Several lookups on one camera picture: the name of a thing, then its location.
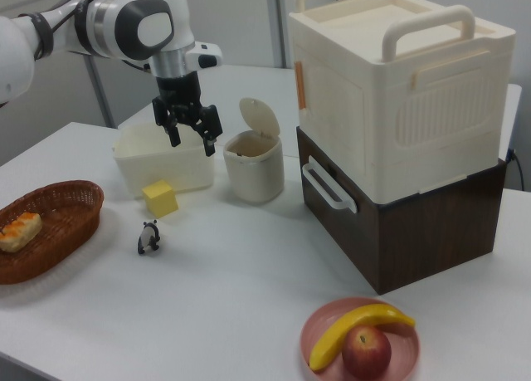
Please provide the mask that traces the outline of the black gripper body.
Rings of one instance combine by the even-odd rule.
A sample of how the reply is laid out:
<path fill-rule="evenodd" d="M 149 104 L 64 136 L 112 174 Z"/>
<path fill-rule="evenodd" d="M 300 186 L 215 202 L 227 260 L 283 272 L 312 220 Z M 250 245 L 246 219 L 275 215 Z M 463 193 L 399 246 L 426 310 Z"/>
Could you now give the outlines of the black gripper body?
<path fill-rule="evenodd" d="M 152 100 L 155 122 L 168 126 L 173 120 L 179 124 L 204 127 L 201 88 L 197 73 L 176 78 L 156 78 L 159 96 Z"/>

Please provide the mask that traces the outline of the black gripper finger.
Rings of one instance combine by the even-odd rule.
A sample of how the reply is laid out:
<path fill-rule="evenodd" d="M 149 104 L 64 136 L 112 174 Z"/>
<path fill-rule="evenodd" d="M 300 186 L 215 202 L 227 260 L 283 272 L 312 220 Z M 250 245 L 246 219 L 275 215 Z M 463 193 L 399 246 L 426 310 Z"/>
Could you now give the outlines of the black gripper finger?
<path fill-rule="evenodd" d="M 176 116 L 172 114 L 171 110 L 160 97 L 152 100 L 152 106 L 156 125 L 164 128 L 164 131 L 169 137 L 170 144 L 173 147 L 180 145 L 181 139 L 178 132 Z"/>
<path fill-rule="evenodd" d="M 198 107 L 193 128 L 202 137 L 205 155 L 214 155 L 214 144 L 223 132 L 217 107 L 215 105 Z"/>

